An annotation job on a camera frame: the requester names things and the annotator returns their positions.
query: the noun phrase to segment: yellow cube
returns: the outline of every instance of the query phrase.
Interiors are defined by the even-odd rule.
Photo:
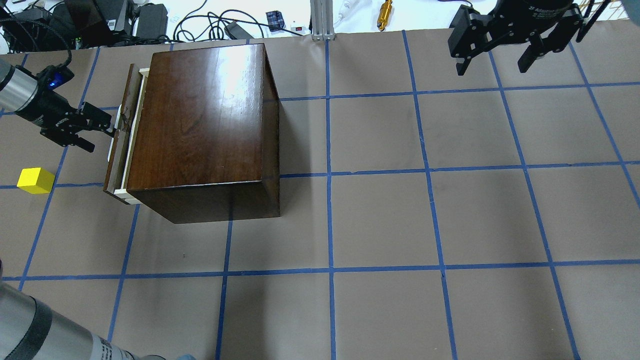
[[[49,193],[56,176],[41,167],[23,168],[18,187],[28,193]]]

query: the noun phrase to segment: dark blue object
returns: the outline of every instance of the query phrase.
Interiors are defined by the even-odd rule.
[[[267,13],[267,22],[271,32],[284,29],[284,19],[278,10]]]

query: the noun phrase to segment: gray floor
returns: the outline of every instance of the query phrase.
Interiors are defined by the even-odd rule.
[[[173,225],[101,192],[108,137],[63,149],[3,114],[3,280],[169,359],[640,358],[640,29],[600,22],[525,75],[499,47],[462,78],[448,34],[265,41],[280,218]],[[113,113],[130,63],[237,44],[78,51],[60,93]],[[26,167],[54,191],[16,189]]]

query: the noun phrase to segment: white label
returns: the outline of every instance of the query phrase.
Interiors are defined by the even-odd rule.
[[[89,360],[134,360],[128,352],[120,350],[96,334],[91,335],[93,336],[93,348]]]

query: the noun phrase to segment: brown wooden cabinet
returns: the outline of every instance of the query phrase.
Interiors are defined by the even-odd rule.
[[[113,146],[106,191],[118,188],[117,166],[130,197],[177,224],[279,215],[278,94],[264,45],[156,53],[147,79],[132,69],[137,82],[137,117],[124,106],[131,91],[121,108],[130,145]]]

